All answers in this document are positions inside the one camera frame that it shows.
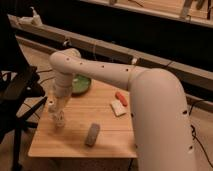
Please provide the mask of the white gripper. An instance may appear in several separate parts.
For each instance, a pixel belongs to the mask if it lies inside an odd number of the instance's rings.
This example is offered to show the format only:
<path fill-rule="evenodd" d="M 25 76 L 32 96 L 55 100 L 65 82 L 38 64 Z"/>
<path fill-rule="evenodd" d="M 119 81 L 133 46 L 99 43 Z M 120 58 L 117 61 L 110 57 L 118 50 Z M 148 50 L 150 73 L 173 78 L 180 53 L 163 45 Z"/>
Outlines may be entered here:
<path fill-rule="evenodd" d="M 53 113 L 61 112 L 67 105 L 72 92 L 72 74 L 55 73 L 53 81 L 53 92 L 56 97 L 53 98 L 51 110 Z"/>

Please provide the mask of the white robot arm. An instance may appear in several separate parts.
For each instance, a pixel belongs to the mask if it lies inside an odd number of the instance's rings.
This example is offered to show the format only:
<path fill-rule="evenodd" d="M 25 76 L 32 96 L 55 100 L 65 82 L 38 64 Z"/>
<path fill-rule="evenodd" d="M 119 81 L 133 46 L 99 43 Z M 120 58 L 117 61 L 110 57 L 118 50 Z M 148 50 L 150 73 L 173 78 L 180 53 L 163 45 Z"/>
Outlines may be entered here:
<path fill-rule="evenodd" d="M 54 95 L 71 94 L 72 76 L 80 74 L 129 92 L 139 171 L 197 171 L 184 89 L 161 69 L 85 60 L 76 49 L 50 56 Z"/>

